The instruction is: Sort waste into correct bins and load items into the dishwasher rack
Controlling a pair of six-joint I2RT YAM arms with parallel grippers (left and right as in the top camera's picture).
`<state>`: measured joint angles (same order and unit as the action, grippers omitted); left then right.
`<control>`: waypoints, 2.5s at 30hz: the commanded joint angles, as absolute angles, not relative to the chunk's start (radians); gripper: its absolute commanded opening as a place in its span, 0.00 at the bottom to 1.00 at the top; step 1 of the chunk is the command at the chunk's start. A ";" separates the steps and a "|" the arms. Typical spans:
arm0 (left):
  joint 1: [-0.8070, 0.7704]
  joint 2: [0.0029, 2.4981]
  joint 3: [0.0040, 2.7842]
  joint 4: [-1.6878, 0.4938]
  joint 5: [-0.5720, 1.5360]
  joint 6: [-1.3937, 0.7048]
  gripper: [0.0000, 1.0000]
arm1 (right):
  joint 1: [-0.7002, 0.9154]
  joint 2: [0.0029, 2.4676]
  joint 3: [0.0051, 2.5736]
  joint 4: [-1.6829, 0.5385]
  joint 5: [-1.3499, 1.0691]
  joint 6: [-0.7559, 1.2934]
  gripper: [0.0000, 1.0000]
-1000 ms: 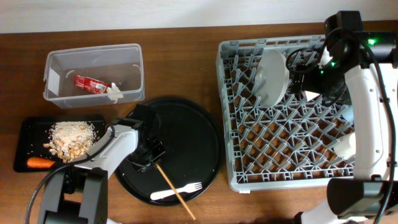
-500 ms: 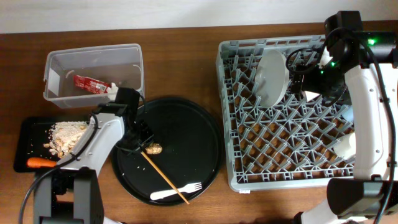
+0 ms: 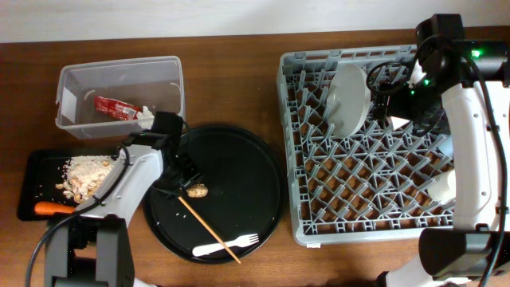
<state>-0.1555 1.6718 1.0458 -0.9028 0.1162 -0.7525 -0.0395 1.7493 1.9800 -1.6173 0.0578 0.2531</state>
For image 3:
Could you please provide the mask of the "brown food scrap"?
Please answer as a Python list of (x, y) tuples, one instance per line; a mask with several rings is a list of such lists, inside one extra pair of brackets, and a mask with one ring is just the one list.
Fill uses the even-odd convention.
[(208, 192), (208, 188), (203, 183), (196, 183), (186, 189), (187, 196), (190, 198), (204, 198), (207, 196)]

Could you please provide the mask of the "white tissue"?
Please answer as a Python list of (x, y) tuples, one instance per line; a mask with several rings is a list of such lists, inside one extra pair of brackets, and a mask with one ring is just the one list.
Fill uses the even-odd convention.
[(142, 129), (151, 129), (155, 116), (147, 106), (143, 106), (140, 112), (136, 113), (137, 124)]

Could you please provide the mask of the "wooden chopstick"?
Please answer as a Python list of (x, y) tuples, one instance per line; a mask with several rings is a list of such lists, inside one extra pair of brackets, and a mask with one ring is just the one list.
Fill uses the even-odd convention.
[(201, 223), (201, 225), (216, 239), (216, 241), (226, 250), (226, 252), (235, 260), (236, 263), (241, 265), (240, 259), (237, 255), (225, 244), (225, 242), (216, 234), (216, 232), (206, 223), (206, 221), (191, 207), (186, 200), (179, 196), (178, 200), (181, 204), (184, 205), (185, 208), (188, 209), (189, 212)]

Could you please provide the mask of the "grey plate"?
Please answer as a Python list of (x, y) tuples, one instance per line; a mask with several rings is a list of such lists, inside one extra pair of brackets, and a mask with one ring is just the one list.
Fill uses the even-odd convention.
[(326, 99), (331, 111), (326, 116), (333, 124), (332, 135), (346, 138), (354, 135), (367, 118), (371, 92), (366, 86), (366, 73), (354, 64), (339, 65), (331, 80)]

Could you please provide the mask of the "red snack wrapper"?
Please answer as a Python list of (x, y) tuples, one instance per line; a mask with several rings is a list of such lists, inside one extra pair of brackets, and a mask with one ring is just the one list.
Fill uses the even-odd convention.
[(117, 120), (136, 120), (136, 115), (142, 112), (142, 108), (140, 107), (102, 96), (96, 96), (94, 98), (94, 105), (97, 112), (101, 112)]

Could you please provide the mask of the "white cup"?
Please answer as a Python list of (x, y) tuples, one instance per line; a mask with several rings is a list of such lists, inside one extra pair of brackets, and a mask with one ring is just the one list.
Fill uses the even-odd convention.
[(456, 198), (456, 173), (455, 170), (442, 172), (433, 177), (433, 182), (427, 189), (430, 198), (445, 205)]

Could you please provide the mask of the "rice and peanut shells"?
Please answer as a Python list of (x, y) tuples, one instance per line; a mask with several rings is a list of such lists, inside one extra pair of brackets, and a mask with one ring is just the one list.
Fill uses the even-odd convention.
[(116, 160), (106, 155), (75, 156), (65, 161), (62, 181), (55, 187), (67, 199), (81, 204), (92, 197), (114, 167)]

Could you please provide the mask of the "white plastic fork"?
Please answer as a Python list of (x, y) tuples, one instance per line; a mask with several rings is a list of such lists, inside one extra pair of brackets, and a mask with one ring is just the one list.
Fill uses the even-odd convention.
[[(228, 247), (248, 247), (251, 245), (254, 245), (259, 242), (259, 237), (257, 234), (246, 234), (239, 236), (235, 240), (225, 242), (225, 245)], [(219, 250), (223, 250), (224, 246), (217, 242), (217, 243), (211, 243), (201, 246), (195, 246), (192, 249), (192, 254), (195, 257), (201, 257), (205, 256), (207, 254), (212, 254), (214, 252), (217, 252)]]

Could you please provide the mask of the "orange carrot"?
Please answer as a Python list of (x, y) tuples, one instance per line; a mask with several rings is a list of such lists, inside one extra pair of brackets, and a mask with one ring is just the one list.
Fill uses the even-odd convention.
[(54, 214), (72, 214), (75, 208), (54, 202), (38, 202), (35, 204), (33, 211), (37, 215), (51, 216)]

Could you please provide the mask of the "pink bowl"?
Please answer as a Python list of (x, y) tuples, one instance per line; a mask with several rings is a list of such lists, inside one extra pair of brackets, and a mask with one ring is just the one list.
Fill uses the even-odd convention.
[(405, 126), (409, 122), (410, 121), (407, 120), (407, 119), (399, 118), (399, 117), (396, 117), (396, 116), (391, 116), (390, 117), (390, 123), (391, 123), (391, 125), (392, 125), (394, 130), (397, 130), (397, 129)]

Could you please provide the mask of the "blue cup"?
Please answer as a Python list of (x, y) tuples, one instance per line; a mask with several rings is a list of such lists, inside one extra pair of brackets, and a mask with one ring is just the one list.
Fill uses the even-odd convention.
[(453, 158), (453, 138), (451, 136), (444, 138), (438, 149), (443, 155)]

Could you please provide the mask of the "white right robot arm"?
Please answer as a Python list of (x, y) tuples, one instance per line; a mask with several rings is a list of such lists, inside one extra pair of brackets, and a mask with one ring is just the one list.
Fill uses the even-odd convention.
[(414, 134), (453, 139), (456, 198), (453, 228), (424, 229), (418, 256), (381, 273), (379, 286), (447, 286), (509, 271), (509, 48), (469, 40), (459, 14), (435, 14), (415, 30), (409, 73), (395, 84), (367, 78), (375, 116), (414, 124)]

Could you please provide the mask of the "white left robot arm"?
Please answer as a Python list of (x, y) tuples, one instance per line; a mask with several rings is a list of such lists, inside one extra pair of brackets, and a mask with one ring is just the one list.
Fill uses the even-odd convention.
[(128, 226), (148, 191), (172, 198), (189, 186), (179, 158), (186, 126), (173, 112), (157, 112), (150, 129), (131, 133), (96, 193), (50, 223), (30, 257), (25, 285), (43, 251), (46, 286), (143, 286), (135, 276)]

